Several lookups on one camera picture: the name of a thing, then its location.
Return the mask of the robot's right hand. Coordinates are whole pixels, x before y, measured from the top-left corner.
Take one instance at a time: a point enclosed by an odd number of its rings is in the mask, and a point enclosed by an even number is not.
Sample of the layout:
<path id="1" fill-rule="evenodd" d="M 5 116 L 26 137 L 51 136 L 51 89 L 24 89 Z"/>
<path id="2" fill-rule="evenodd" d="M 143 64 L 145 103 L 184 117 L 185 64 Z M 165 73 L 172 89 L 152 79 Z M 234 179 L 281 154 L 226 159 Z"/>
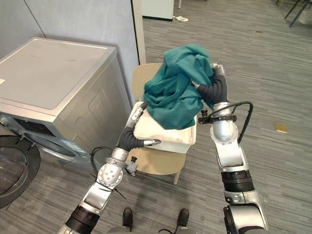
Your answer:
<path id="1" fill-rule="evenodd" d="M 191 80 L 191 84 L 200 93 L 203 101 L 213 109 L 215 105 L 228 101 L 228 88 L 226 82 L 226 73 L 221 63 L 212 63 L 214 72 L 211 85 L 199 85 Z"/>

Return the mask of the robot's left hand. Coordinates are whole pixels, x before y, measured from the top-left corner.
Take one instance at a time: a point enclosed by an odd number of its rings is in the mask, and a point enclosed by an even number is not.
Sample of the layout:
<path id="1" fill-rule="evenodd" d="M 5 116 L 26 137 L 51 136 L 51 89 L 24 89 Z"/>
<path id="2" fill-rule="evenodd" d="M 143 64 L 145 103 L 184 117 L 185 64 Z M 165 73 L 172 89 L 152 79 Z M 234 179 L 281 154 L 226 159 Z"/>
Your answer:
<path id="1" fill-rule="evenodd" d="M 135 126 L 140 117 L 143 115 L 144 110 L 148 106 L 148 102 L 142 102 L 141 105 L 135 109 L 134 113 L 130 115 L 130 119 L 123 129 L 117 147 L 130 152 L 135 148 L 143 148 L 147 146 L 154 146 L 161 143 L 159 139 L 138 139 L 135 134 Z"/>

